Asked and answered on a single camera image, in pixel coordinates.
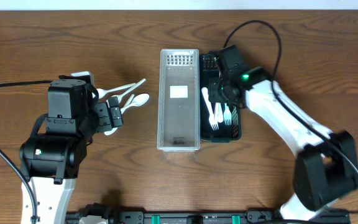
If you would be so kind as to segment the white fork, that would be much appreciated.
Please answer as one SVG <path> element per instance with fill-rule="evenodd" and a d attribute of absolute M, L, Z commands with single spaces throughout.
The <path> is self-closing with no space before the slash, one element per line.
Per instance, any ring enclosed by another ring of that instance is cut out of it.
<path fill-rule="evenodd" d="M 216 130 L 219 129 L 219 126 L 218 126 L 218 122 L 216 121 L 216 119 L 214 117 L 214 112 L 213 112 L 213 109 L 212 109 L 211 102 L 209 101 L 208 89 L 206 87 L 202 87 L 201 93 L 202 93 L 204 102 L 206 104 L 206 107 L 207 107 L 207 110 L 208 110 L 208 113 L 209 113 L 208 121 L 209 121 L 209 123 L 211 125 L 212 130 L 216 131 Z"/>
<path fill-rule="evenodd" d="M 222 123 L 224 121 L 223 111 L 220 103 L 215 103 L 214 118 L 218 123 Z"/>
<path fill-rule="evenodd" d="M 232 115 L 231 115 L 231 111 L 230 111 L 229 106 L 228 106 L 227 103 L 224 104 L 223 116 L 224 116 L 225 125 L 230 126 L 231 123 L 232 123 Z"/>

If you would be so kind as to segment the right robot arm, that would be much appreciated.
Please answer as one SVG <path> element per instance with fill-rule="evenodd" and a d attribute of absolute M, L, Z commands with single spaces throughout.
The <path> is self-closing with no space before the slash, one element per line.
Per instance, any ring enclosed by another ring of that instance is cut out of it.
<path fill-rule="evenodd" d="M 209 99 L 248 109 L 260 116 L 295 156 L 294 194 L 279 214 L 283 221 L 310 222 L 358 189 L 354 138 L 334 133 L 308 116 L 262 67 L 249 68 L 232 45 L 206 56 L 206 67 L 219 72 L 209 83 Z"/>

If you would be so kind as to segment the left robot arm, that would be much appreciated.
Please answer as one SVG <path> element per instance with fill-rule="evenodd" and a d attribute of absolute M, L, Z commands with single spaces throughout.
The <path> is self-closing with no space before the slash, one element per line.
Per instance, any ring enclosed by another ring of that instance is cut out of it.
<path fill-rule="evenodd" d="M 87 145 L 123 120 L 118 97 L 100 102 L 96 88 L 84 80 L 55 80 L 47 95 L 48 113 L 21 146 L 21 172 L 35 198 L 34 221 L 64 223 Z"/>

